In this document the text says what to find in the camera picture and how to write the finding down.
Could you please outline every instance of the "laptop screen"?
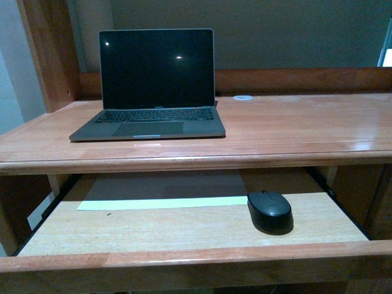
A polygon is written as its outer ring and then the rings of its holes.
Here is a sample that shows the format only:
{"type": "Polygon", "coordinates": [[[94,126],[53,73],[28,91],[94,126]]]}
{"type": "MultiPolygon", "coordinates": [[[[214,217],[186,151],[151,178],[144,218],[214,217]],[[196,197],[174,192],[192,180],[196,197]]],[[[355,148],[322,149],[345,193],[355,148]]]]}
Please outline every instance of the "laptop screen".
{"type": "Polygon", "coordinates": [[[102,31],[104,109],[213,106],[211,29],[102,31]]]}

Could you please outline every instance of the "black mouse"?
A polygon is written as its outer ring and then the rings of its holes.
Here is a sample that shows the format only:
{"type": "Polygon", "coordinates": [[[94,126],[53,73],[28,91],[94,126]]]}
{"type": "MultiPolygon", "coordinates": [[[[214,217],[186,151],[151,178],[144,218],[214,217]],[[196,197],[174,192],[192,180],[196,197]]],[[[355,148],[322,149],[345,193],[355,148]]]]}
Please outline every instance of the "black mouse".
{"type": "Polygon", "coordinates": [[[293,230],[292,207],[275,191],[252,192],[247,195],[254,226],[264,233],[284,235],[293,230]]]}

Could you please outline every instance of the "wooden desk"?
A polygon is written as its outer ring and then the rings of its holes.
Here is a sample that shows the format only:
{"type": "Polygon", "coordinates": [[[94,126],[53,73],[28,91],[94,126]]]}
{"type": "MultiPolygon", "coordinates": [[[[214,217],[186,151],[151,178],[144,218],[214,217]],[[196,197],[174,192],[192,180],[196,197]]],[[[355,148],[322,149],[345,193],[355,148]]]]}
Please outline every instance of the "wooden desk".
{"type": "Polygon", "coordinates": [[[225,138],[71,143],[101,109],[101,101],[73,102],[3,135],[0,174],[392,162],[392,94],[221,97],[225,138]]]}
{"type": "MultiPolygon", "coordinates": [[[[390,164],[392,94],[218,99],[225,138],[71,143],[74,102],[0,137],[0,174],[390,164]]],[[[2,258],[0,289],[88,292],[391,278],[392,241],[2,258]]]]}

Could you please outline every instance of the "wooden panel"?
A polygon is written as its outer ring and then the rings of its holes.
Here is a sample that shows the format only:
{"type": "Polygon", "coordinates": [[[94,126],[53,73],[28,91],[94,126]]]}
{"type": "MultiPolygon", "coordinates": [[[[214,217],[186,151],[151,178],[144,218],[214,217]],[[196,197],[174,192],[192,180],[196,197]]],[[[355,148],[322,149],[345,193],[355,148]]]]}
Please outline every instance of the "wooden panel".
{"type": "Polygon", "coordinates": [[[333,190],[338,201],[359,224],[364,224],[383,165],[348,165],[337,169],[333,190]]]}
{"type": "Polygon", "coordinates": [[[0,173],[98,173],[392,162],[392,94],[220,97],[225,138],[72,143],[102,109],[74,102],[0,137],[0,173]]]}
{"type": "Polygon", "coordinates": [[[164,290],[391,277],[392,241],[0,258],[2,293],[164,290]]]}
{"type": "Polygon", "coordinates": [[[50,185],[43,175],[1,176],[0,187],[0,240],[11,255],[31,233],[27,217],[50,193],[50,185]]]}
{"type": "Polygon", "coordinates": [[[18,0],[47,112],[81,96],[79,65],[66,0],[18,0]]]}
{"type": "Polygon", "coordinates": [[[367,240],[325,193],[285,194],[292,206],[294,229],[272,236],[253,226],[247,205],[77,211],[95,180],[96,175],[79,180],[19,256],[367,240]]]}
{"type": "MultiPolygon", "coordinates": [[[[229,94],[315,94],[390,92],[392,69],[216,70],[216,92],[229,94]]],[[[82,97],[102,96],[99,73],[81,73],[82,97]]]]}

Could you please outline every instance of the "wooden desktop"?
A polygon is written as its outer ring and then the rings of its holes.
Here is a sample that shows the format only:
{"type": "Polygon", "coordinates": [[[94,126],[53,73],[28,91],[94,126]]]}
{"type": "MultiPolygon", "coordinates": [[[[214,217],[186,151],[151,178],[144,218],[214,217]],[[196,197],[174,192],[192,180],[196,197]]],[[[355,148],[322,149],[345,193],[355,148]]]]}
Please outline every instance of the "wooden desktop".
{"type": "Polygon", "coordinates": [[[353,183],[341,184],[348,186],[341,189],[346,208],[363,206],[360,222],[385,240],[7,257],[0,259],[0,292],[346,280],[346,293],[390,289],[391,69],[218,70],[225,138],[71,143],[68,136],[102,102],[87,101],[99,99],[99,75],[79,73],[67,4],[58,2],[18,0],[48,113],[0,137],[0,175],[229,168],[257,182],[260,170],[253,174],[249,168],[338,166],[335,182],[353,183]],[[235,101],[236,93],[256,97],[235,101]],[[369,172],[375,164],[378,172],[369,172]],[[341,176],[345,166],[355,172],[341,176]]]}

